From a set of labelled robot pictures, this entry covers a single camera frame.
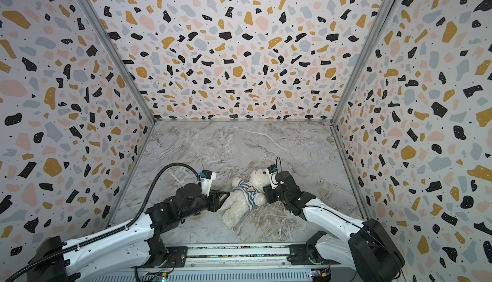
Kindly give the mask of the blue white striped knit sweater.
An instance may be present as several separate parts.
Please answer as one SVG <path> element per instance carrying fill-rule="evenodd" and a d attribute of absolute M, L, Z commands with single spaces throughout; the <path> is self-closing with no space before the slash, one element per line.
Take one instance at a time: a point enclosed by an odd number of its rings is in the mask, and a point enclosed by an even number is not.
<path fill-rule="evenodd" d="M 237 186 L 232 189 L 233 192 L 241 192 L 244 199 L 246 200 L 247 207 L 252 210 L 256 206 L 261 206 L 261 193 L 260 191 L 249 182 L 240 179 Z"/>

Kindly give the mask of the white fluffy teddy bear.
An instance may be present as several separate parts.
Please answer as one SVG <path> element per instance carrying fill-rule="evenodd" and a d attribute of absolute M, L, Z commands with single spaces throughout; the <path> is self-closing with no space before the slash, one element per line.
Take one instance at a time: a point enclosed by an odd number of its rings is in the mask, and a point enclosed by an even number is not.
<path fill-rule="evenodd" d="M 268 169 L 255 169 L 248 180 L 235 177 L 231 182 L 231 192 L 222 205 L 220 212 L 223 223 L 229 228 L 234 228 L 241 218 L 256 207 L 267 203 L 263 187 L 270 185 L 270 173 Z"/>

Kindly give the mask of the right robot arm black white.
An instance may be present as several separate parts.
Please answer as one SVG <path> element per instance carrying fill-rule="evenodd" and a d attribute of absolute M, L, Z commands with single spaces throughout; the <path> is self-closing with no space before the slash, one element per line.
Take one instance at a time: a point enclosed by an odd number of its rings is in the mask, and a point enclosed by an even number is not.
<path fill-rule="evenodd" d="M 330 281 L 331 264 L 356 271 L 363 281 L 393 281 L 402 275 L 405 261 L 381 223 L 355 219 L 303 192 L 286 170 L 270 166 L 270 183 L 263 187 L 269 204 L 282 202 L 285 209 L 321 230 L 306 243 L 290 246 L 287 260 L 293 265 L 323 265 L 314 281 Z"/>

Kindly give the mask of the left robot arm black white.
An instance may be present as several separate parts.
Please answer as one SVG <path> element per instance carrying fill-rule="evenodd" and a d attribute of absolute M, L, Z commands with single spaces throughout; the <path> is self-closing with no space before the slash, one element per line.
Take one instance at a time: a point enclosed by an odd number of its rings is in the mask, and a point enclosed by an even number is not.
<path fill-rule="evenodd" d="M 161 235 L 203 211 L 216 212 L 229 193 L 202 193 L 189 183 L 148 208 L 134 223 L 122 223 L 85 238 L 62 243 L 49 240 L 29 262 L 28 281 L 89 281 L 130 267 L 179 266 L 178 253 L 169 251 Z"/>

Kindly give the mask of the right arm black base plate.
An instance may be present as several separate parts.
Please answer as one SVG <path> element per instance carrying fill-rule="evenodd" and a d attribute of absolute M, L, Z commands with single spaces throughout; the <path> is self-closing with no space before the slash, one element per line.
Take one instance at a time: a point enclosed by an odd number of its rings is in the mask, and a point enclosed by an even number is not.
<path fill-rule="evenodd" d="M 330 263 L 339 265 L 340 263 L 334 260 L 323 259 L 317 252 L 314 246 L 303 244 L 291 244 L 287 261 L 292 265 L 322 265 L 327 267 Z"/>

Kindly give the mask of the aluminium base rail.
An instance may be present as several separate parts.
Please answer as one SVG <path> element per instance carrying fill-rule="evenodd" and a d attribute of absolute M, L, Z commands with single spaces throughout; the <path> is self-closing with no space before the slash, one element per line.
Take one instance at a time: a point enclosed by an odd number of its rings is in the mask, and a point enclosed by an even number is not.
<path fill-rule="evenodd" d="M 89 281 L 314 281 L 322 265 L 292 265 L 289 246 L 302 242 L 189 244 L 182 268 L 130 267 Z M 356 271 L 331 264 L 330 281 L 363 281 Z"/>

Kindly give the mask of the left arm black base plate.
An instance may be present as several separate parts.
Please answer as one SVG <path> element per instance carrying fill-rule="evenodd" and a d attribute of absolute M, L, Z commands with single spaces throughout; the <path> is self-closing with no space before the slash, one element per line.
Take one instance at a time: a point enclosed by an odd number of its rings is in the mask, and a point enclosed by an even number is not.
<path fill-rule="evenodd" d="M 185 266 L 187 254 L 188 246 L 165 246 L 160 250 L 151 251 L 150 258 L 137 268 L 182 268 Z"/>

